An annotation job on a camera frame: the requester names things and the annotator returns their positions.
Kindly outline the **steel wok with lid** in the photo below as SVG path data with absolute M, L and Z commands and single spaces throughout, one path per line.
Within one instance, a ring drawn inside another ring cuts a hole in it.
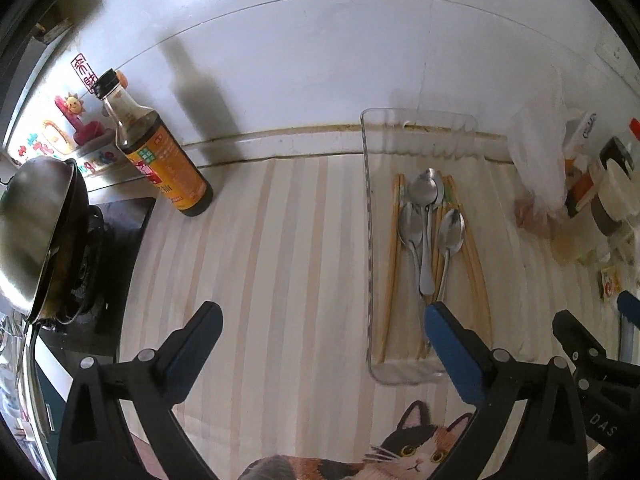
M 75 159 L 24 162 L 1 196 L 1 311 L 54 318 L 75 287 L 88 192 Z

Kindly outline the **white plastic bag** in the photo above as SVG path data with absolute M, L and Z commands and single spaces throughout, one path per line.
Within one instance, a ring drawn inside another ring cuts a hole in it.
M 511 160 L 536 212 L 555 217 L 564 205 L 564 140 L 567 124 L 579 112 L 566 105 L 561 72 L 549 65 L 534 78 L 506 127 Z

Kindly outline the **soy sauce bottle orange label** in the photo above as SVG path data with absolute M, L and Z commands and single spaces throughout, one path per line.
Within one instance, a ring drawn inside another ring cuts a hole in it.
M 93 92 L 116 125 L 115 143 L 146 180 L 187 217 L 202 214 L 214 191 L 154 108 L 133 99 L 116 70 L 107 70 Z

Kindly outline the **white lid oil dispenser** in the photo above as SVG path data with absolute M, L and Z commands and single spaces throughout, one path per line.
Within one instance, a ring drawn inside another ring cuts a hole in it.
M 614 159 L 606 162 L 598 192 L 590 203 L 598 230 L 606 237 L 620 229 L 623 222 L 639 213 L 639 174 L 625 170 Z

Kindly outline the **steel spoon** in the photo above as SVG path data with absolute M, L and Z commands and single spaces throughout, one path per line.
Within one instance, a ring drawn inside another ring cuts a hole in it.
M 449 261 L 451 256 L 461 249 L 464 243 L 464 233 L 465 221 L 462 212 L 458 208 L 448 210 L 442 219 L 438 237 L 439 247 L 444 254 L 444 274 L 442 274 L 442 289 L 436 299 L 438 302 L 444 301 Z
M 431 176 L 432 168 L 427 168 L 410 182 L 411 203 L 417 206 L 422 221 L 422 258 L 420 275 L 420 294 L 432 296 L 435 290 L 432 270 L 432 203 L 437 196 L 436 185 Z
M 432 209 L 436 210 L 440 206 L 442 206 L 442 202 L 444 201 L 444 198 L 445 198 L 444 181 L 442 180 L 442 174 L 434 168 L 432 168 L 431 170 L 431 176 L 435 182 L 436 191 L 437 191 L 437 196 L 434 199 L 434 202 L 432 203 Z
M 405 203 L 400 208 L 398 235 L 401 243 L 410 252 L 416 289 L 420 289 L 421 257 L 419 248 L 422 243 L 422 223 L 421 217 L 410 203 Z

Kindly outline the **small printed card box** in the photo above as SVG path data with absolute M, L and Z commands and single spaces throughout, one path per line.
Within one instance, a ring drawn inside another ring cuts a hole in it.
M 622 291 L 622 276 L 617 266 L 607 266 L 599 271 L 600 294 L 604 302 L 614 300 Z

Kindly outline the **red cap sauce bottle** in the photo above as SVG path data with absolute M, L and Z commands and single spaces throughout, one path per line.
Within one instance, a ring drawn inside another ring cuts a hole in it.
M 599 153 L 600 163 L 606 167 L 609 160 L 614 160 L 629 176 L 639 168 L 640 122 L 631 118 L 628 129 L 612 136 Z

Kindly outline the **dark teal cabinet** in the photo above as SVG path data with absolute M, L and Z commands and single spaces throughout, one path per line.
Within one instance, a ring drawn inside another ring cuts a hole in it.
M 47 448 L 52 464 L 56 466 L 60 431 L 73 378 L 41 341 L 36 345 L 35 370 L 40 390 L 39 404 L 44 408 L 46 415 L 44 426 L 46 426 Z

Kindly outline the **cat print table mat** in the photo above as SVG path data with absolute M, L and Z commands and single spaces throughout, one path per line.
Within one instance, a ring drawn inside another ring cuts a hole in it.
M 519 360 L 563 352 L 552 335 L 570 309 L 616 357 L 618 316 L 598 271 L 558 266 L 548 240 L 514 226 L 521 194 L 512 165 L 479 158 L 370 156 L 381 192 L 374 242 L 376 300 L 384 299 L 390 187 L 438 167 L 456 182 L 489 297 L 493 347 Z M 178 421 L 221 479 L 274 453 L 360 460 L 414 400 L 435 424 L 471 411 L 454 386 L 383 386 L 367 366 L 368 246 L 362 155 L 244 162 L 207 168 L 219 195 L 190 219 L 156 203 L 128 295 L 119 357 L 157 348 L 205 300 L 224 331 Z

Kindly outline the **black range hood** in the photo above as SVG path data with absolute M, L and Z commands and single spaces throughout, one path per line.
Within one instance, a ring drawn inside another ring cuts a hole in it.
M 30 40 L 64 20 L 79 25 L 101 0 L 1 0 L 1 99 L 8 98 L 18 63 Z

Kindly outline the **colourful toy box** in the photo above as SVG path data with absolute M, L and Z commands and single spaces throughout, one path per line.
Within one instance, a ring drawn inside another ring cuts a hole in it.
M 6 152 L 23 165 L 37 157 L 73 159 L 85 177 L 126 164 L 115 126 L 92 91 L 96 63 L 81 52 L 46 67 L 26 94 L 10 128 Z

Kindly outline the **black gas stove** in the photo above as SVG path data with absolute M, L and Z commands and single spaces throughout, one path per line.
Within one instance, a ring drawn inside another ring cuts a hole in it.
M 54 254 L 28 319 L 63 367 L 85 356 L 116 361 L 129 286 L 155 200 L 116 200 L 88 207 L 79 246 Z

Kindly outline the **clear plastic utensil tray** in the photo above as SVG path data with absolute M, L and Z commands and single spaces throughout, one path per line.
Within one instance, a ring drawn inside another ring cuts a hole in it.
M 371 107 L 360 115 L 368 227 L 368 348 L 372 378 L 384 386 L 439 382 L 445 370 L 423 330 L 421 272 L 442 263 L 439 219 L 461 191 L 445 188 L 425 207 L 410 193 L 430 170 L 469 181 L 468 169 L 509 158 L 506 139 L 482 133 L 474 117 L 439 110 Z

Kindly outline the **plastic cup container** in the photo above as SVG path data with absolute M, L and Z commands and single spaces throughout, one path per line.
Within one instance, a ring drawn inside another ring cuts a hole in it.
M 556 262 L 567 264 L 584 258 L 592 250 L 601 248 L 620 227 L 602 205 L 600 195 L 575 217 L 562 223 L 551 240 L 551 253 Z

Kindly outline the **white wall socket left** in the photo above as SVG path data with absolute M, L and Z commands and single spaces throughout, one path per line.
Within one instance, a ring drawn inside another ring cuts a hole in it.
M 598 57 L 623 78 L 630 79 L 637 71 L 637 66 L 628 49 L 612 29 L 606 28 L 596 45 Z

